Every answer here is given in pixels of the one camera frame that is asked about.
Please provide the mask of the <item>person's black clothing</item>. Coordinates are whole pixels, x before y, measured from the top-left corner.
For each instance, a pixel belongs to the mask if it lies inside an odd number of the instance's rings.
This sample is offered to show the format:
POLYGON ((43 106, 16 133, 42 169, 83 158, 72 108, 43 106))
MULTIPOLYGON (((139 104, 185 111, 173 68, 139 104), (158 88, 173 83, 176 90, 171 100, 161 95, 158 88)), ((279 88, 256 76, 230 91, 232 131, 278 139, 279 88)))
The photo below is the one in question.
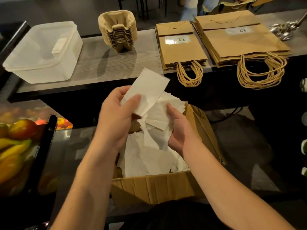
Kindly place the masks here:
POLYGON ((167 201, 128 218, 119 230, 231 230, 208 204, 167 201))

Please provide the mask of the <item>person's right forearm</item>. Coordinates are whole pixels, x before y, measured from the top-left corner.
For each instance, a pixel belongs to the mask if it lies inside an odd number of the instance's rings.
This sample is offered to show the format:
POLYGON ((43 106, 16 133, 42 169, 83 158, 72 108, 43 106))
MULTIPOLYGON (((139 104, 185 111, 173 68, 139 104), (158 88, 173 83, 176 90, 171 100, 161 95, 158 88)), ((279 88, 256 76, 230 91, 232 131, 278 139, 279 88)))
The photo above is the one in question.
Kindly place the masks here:
POLYGON ((217 217, 233 230, 295 230, 277 211, 228 172, 197 138, 183 157, 217 217))

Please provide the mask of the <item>pile of colourful fruit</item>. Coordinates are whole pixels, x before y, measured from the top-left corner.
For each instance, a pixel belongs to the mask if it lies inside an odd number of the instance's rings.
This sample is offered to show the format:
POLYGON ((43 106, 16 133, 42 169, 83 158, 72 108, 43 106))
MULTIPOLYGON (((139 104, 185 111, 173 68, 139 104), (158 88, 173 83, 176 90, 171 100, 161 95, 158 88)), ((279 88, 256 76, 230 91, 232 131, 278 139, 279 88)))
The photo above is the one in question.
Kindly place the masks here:
POLYGON ((26 181, 52 114, 49 107, 0 108, 0 189, 15 189, 26 181))

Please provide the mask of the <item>bunch of white paper sleeves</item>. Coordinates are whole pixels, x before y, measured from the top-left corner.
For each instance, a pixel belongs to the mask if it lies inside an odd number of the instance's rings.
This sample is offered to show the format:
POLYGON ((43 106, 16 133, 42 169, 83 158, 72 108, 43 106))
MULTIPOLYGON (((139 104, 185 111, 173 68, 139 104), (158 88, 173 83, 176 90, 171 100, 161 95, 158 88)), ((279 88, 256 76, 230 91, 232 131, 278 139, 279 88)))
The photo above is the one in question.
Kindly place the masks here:
POLYGON ((142 119, 138 120, 144 133, 144 146, 162 151, 168 150, 168 140, 173 131, 173 120, 167 113, 168 103, 180 113, 185 111, 186 102, 163 92, 142 119))

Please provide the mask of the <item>stack of large brown paper bags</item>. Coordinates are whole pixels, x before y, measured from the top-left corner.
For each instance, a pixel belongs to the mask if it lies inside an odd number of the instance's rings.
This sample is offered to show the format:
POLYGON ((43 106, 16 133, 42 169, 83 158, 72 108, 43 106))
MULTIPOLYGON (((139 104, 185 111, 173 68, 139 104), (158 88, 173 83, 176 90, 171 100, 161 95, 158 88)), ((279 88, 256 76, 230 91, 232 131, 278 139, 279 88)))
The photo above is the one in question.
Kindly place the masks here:
POLYGON ((281 83, 290 47, 252 12, 197 16, 193 24, 218 68, 237 65, 242 87, 261 90, 281 83))

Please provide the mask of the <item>crumpled brown paper bag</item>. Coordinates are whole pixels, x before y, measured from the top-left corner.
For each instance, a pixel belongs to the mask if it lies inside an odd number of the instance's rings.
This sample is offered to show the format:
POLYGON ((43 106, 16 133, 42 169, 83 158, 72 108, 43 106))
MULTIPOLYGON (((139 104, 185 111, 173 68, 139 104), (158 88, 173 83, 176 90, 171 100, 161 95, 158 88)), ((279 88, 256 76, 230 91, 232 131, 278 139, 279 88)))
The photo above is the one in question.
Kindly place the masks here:
POLYGON ((222 13, 249 10, 254 7, 262 7, 264 4, 274 0, 233 0, 234 2, 222 1, 216 3, 216 0, 209 0, 203 3, 202 10, 205 15, 216 15, 222 13))

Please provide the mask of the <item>pile of white paper sleeves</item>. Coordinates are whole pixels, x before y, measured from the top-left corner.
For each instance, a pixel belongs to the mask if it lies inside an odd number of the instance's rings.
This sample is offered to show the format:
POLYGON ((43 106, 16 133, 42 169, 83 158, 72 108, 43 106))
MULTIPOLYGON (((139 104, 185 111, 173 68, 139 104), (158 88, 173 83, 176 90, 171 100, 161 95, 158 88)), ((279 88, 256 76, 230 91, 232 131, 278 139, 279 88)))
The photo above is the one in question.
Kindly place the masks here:
POLYGON ((117 167, 121 168, 124 178, 190 170, 183 158, 170 147, 163 151, 145 146, 143 131, 128 135, 120 150, 117 167))

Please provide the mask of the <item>white paper sleeve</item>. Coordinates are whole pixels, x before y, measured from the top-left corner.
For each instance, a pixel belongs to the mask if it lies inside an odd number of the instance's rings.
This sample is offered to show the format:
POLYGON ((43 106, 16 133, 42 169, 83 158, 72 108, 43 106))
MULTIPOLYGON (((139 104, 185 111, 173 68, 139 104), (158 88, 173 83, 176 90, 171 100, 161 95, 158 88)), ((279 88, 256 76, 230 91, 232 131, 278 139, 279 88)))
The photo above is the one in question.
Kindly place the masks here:
POLYGON ((144 68, 124 95, 121 100, 121 105, 125 104, 134 95, 140 94, 141 101, 138 108, 134 111, 134 114, 143 117, 157 102, 169 82, 169 78, 151 71, 148 68, 144 68))

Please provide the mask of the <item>stack of cardboard cup carriers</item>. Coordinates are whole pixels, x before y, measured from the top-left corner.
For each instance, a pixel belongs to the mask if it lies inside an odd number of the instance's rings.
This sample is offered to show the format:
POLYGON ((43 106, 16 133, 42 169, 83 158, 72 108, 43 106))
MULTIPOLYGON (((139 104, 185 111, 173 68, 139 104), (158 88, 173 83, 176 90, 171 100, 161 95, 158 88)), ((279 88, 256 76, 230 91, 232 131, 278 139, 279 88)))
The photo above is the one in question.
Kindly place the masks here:
POLYGON ((138 33, 132 12, 118 10, 102 13, 98 17, 98 26, 106 45, 117 53, 133 50, 138 33))

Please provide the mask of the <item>black chair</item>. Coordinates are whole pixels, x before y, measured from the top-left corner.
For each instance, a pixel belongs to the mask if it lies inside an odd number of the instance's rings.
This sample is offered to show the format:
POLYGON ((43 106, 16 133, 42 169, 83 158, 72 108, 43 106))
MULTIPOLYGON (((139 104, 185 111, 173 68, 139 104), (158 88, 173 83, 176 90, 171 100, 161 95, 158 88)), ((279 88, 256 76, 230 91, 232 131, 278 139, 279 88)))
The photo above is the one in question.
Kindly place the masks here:
MULTIPOLYGON (((120 10, 123 10, 122 2, 125 1, 125 0, 117 0, 117 1, 118 1, 118 5, 119 5, 120 10)), ((145 15, 146 15, 146 19, 149 20, 148 1, 147 0, 135 0, 135 1, 136 1, 137 12, 139 12, 139 3, 141 5, 142 19, 145 20, 145 15)), ((158 0, 158 8, 161 7, 161 3, 164 4, 165 17, 167 17, 167 0, 158 0)))

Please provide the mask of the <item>clear plastic container with lid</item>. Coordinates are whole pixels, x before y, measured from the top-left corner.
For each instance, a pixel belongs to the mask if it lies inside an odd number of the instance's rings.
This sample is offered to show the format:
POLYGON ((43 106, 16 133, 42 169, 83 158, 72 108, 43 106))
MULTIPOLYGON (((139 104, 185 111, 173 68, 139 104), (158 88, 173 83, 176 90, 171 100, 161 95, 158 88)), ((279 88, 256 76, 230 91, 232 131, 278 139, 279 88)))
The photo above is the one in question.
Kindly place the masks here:
POLYGON ((22 38, 3 63, 29 84, 69 80, 83 46, 72 21, 36 25, 22 38))

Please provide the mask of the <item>person's right hand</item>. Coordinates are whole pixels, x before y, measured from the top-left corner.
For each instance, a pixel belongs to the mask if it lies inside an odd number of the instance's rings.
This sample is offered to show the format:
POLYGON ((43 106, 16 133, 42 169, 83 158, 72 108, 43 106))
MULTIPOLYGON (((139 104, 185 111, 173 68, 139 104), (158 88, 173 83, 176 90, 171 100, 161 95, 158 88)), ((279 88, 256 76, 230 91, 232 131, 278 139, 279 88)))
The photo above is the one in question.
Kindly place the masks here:
POLYGON ((182 158, 185 158, 185 152, 191 150, 192 145, 196 143, 197 137, 192 129, 188 119, 181 113, 181 126, 174 126, 171 136, 168 140, 168 146, 176 151, 182 158))

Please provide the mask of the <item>stack of small brown paper bags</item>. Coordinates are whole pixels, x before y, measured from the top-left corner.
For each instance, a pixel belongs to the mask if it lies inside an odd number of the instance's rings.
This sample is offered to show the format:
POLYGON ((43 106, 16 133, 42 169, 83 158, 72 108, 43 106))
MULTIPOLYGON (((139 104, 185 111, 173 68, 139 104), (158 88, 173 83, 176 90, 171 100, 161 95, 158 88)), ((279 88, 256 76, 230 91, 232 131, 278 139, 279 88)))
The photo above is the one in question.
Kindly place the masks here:
POLYGON ((163 70, 175 70, 185 87, 199 86, 208 58, 192 24, 187 20, 158 23, 155 31, 163 70))

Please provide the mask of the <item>person's left forearm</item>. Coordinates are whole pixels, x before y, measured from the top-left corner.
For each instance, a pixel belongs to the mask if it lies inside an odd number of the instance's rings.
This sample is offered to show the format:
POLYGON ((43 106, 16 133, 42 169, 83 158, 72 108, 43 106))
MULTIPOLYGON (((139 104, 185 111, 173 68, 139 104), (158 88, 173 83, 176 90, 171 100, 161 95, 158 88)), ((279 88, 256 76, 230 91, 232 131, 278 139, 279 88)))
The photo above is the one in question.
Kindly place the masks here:
POLYGON ((93 140, 50 230, 103 230, 121 145, 93 140))

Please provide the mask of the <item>black mesh fruit basket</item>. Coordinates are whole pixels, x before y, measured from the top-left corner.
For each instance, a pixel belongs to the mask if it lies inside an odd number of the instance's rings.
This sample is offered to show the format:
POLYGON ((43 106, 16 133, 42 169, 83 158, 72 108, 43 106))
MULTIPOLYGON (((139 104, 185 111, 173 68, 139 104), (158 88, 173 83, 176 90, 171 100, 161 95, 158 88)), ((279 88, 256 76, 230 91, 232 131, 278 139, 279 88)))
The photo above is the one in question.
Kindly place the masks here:
POLYGON ((15 189, 0 189, 0 198, 15 197, 22 194, 38 192, 44 193, 45 189, 53 190, 56 181, 51 175, 43 175, 50 147, 57 129, 58 117, 52 114, 44 129, 40 145, 34 154, 32 166, 29 169, 28 178, 23 185, 16 186, 15 189))

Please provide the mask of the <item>person's left hand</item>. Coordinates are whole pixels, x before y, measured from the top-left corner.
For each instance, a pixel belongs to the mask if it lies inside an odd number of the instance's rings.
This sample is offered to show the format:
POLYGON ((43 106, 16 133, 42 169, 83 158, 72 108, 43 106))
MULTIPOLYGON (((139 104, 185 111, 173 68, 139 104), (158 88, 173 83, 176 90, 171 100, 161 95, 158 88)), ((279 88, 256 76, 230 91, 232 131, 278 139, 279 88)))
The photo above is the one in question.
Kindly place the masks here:
POLYGON ((113 89, 102 103, 93 142, 104 152, 117 152, 128 136, 134 114, 121 117, 121 100, 130 87, 113 89))

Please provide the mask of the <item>silver metal tongs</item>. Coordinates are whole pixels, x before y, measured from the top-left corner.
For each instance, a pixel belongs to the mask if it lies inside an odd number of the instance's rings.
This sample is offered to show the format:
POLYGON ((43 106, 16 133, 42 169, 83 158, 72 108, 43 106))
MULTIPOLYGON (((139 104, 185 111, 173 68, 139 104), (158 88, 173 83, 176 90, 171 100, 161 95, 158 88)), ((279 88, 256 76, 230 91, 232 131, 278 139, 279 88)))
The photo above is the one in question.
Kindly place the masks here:
POLYGON ((268 28, 268 30, 277 36, 281 41, 288 41, 293 37, 294 31, 296 31, 307 18, 307 12, 304 15, 293 22, 287 21, 282 24, 273 24, 268 28))

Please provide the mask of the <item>brown cardboard box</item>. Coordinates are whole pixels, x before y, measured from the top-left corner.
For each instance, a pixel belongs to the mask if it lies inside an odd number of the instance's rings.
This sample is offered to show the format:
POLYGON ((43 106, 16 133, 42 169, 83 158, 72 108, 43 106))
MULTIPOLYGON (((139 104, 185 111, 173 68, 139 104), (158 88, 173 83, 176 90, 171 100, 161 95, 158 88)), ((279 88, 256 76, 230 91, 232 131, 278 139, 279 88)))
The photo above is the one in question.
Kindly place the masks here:
MULTIPOLYGON (((205 112, 194 105, 186 104, 184 114, 196 136, 202 140, 202 143, 211 151, 220 164, 226 165, 225 158, 219 150, 217 139, 205 112)), ((119 168, 116 168, 114 171, 110 191, 116 207, 145 203, 156 205, 166 201, 190 197, 205 198, 190 171, 123 178, 120 177, 119 170, 119 168)))

